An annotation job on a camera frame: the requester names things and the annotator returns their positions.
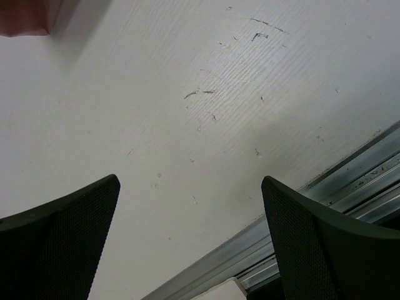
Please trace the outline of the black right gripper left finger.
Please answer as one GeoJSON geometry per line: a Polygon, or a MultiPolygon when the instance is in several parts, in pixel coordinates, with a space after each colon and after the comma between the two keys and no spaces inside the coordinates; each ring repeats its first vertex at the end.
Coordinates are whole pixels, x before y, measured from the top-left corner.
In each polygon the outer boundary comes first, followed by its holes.
{"type": "Polygon", "coordinates": [[[1,299],[87,299],[120,182],[110,174],[1,219],[1,299]]]}

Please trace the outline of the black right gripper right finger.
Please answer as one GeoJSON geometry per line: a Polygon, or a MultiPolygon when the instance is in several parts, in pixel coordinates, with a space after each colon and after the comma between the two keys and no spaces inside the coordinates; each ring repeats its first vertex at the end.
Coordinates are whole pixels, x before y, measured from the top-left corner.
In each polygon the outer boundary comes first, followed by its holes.
{"type": "Polygon", "coordinates": [[[286,299],[399,299],[399,231],[354,219],[271,176],[261,184],[286,299]]]}

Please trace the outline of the pink trousers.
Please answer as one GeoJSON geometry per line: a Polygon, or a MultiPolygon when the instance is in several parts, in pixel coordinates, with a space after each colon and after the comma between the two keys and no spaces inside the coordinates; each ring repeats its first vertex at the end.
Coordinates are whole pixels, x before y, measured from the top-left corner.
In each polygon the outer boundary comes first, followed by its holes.
{"type": "Polygon", "coordinates": [[[1,0],[1,36],[48,36],[61,0],[1,0]]]}

